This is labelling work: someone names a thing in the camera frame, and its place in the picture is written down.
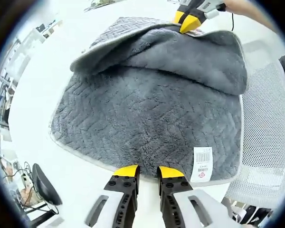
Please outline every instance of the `white table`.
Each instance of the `white table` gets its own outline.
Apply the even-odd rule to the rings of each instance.
[[[120,16],[171,20],[177,8],[166,0],[127,0],[92,10],[76,20],[64,20],[62,29],[44,42],[19,81],[9,116],[15,150],[21,163],[41,166],[63,201],[59,213],[70,227],[85,227],[95,193],[103,189],[112,175],[111,171],[63,150],[49,137],[51,116],[72,76],[70,63]],[[220,17],[206,21],[201,28],[209,31],[219,25],[220,29],[231,29],[231,15]],[[229,183],[202,189],[221,201],[228,187]],[[164,228],[159,204],[157,184],[141,180],[133,227]]]

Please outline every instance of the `gray towel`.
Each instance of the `gray towel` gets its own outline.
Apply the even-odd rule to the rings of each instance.
[[[212,147],[210,180],[230,181],[247,83],[237,37],[194,38],[148,20],[120,18],[73,62],[51,125],[55,140],[106,165],[139,164],[152,177],[164,165],[189,179],[194,147]]]

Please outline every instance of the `barcode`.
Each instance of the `barcode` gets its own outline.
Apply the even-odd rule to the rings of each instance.
[[[209,162],[210,161],[210,154],[208,152],[205,153],[198,153],[196,156],[196,162]]]

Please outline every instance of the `barcode label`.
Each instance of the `barcode label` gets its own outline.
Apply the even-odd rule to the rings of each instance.
[[[205,153],[198,153],[196,157],[196,162],[209,162],[210,161],[210,154],[209,152]]]
[[[213,171],[212,147],[194,147],[191,182],[210,181]]]

